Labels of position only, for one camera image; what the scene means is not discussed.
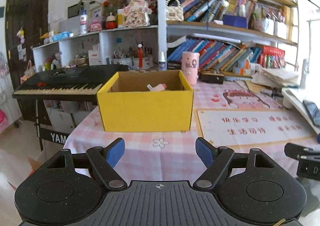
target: door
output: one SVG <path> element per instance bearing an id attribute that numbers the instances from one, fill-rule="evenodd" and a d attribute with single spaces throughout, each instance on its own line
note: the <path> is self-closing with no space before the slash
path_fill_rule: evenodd
<path id="1" fill-rule="evenodd" d="M 27 60 L 19 60 L 17 46 L 20 39 L 17 32 L 23 27 L 27 50 Z M 28 61 L 33 61 L 32 46 L 40 44 L 39 37 L 48 32 L 48 0 L 7 0 L 6 6 L 6 48 L 13 88 L 20 85 L 20 77 L 27 69 Z M 35 102 L 18 101 L 25 120 L 35 121 Z M 43 101 L 39 102 L 39 119 L 42 124 L 50 125 Z"/>

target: pink tumbler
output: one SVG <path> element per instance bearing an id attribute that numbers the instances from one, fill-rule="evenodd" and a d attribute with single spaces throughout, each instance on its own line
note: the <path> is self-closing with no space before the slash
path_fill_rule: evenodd
<path id="1" fill-rule="evenodd" d="M 199 53 L 183 52 L 181 70 L 190 85 L 196 84 L 198 80 Z"/>

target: flower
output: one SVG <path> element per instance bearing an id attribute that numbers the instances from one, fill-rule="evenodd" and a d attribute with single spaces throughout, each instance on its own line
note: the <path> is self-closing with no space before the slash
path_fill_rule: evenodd
<path id="1" fill-rule="evenodd" d="M 164 138 L 154 139 L 153 142 L 154 142 L 153 143 L 154 147 L 158 147 L 159 146 L 162 149 L 164 148 L 165 145 L 169 144 L 169 142 L 165 141 Z"/>

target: white handbag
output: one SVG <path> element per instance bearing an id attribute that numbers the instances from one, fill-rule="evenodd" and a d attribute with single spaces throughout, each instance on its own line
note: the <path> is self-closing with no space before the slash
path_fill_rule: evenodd
<path id="1" fill-rule="evenodd" d="M 175 0 L 178 4 L 177 7 L 174 6 L 168 6 L 169 2 L 172 0 L 167 0 L 165 10 L 166 10 L 166 20 L 177 20 L 177 21 L 183 21 L 183 8 L 180 5 L 179 0 Z"/>

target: floor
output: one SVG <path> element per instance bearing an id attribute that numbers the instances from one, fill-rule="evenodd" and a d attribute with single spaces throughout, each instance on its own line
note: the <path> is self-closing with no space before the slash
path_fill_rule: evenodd
<path id="1" fill-rule="evenodd" d="M 24 121 L 19 128 L 10 127 L 0 134 L 0 226 L 18 226 L 20 216 L 13 202 L 14 190 L 31 172 L 28 158 L 44 162 L 61 149 L 62 145 L 39 140 L 33 122 Z"/>

